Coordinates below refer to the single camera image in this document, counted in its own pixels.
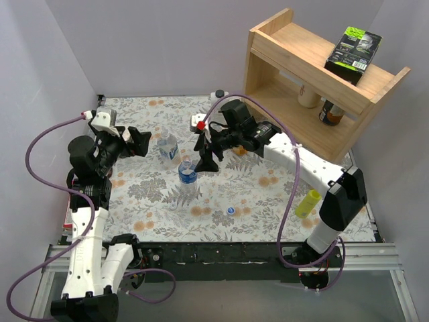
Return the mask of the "blue label water bottle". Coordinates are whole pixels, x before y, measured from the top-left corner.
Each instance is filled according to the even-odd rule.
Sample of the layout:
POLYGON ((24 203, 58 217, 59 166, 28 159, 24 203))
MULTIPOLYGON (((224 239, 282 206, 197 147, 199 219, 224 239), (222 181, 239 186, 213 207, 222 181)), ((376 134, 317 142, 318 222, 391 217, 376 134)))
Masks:
POLYGON ((198 174, 195 164, 189 158, 184 158, 178 167, 180 187, 186 193, 194 193, 197 190, 198 174))

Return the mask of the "orange juice bottle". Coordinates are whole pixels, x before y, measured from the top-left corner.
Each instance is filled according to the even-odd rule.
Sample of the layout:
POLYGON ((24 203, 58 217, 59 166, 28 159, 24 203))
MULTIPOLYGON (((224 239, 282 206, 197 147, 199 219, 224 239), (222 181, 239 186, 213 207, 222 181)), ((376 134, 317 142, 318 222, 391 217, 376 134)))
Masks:
POLYGON ((238 146, 233 148, 233 152, 238 156, 242 156, 246 155, 247 150, 243 146, 238 146))

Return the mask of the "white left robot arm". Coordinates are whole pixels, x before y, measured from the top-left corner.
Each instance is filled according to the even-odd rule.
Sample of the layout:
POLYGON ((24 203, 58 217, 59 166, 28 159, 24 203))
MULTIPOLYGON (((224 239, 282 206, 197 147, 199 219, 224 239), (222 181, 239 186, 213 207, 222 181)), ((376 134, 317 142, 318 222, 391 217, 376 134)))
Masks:
POLYGON ((136 127, 116 129, 117 135, 98 130, 95 138, 78 136, 68 145, 72 239, 78 244, 70 251, 61 298, 50 307, 57 321, 116 321, 123 275, 143 259, 138 239, 131 233, 114 237, 102 256, 112 190, 108 173, 120 157, 144 157, 151 139, 151 132, 139 132, 136 127))

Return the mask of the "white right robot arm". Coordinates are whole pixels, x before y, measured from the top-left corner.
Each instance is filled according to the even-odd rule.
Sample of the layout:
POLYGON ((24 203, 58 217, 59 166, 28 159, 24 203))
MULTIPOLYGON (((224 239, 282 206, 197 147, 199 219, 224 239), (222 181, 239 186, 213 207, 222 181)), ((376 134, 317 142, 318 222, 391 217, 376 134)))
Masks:
POLYGON ((216 172, 213 160, 223 159, 223 152, 243 146, 248 152, 288 168, 297 170, 322 196, 320 222, 304 242, 304 261, 321 265, 328 258, 327 250, 367 204, 363 172, 356 166, 344 169, 300 147, 289 135, 269 121, 256 122, 247 105, 234 99, 221 107, 225 122, 221 130, 205 114, 190 118, 190 130, 198 134, 194 149, 200 154, 197 172, 216 172))

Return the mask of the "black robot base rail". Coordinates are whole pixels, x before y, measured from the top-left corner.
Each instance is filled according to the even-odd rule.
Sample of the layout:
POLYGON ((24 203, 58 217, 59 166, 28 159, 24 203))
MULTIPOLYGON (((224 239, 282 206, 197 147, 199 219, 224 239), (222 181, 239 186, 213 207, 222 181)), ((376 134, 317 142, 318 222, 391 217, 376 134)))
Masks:
POLYGON ((141 242, 138 248, 141 273, 125 278, 122 286, 127 290, 145 282, 168 282, 171 276, 178 282, 276 280, 323 288, 329 271, 343 261, 335 247, 322 263, 306 267, 320 255, 294 242, 284 243, 280 254, 274 242, 141 242))

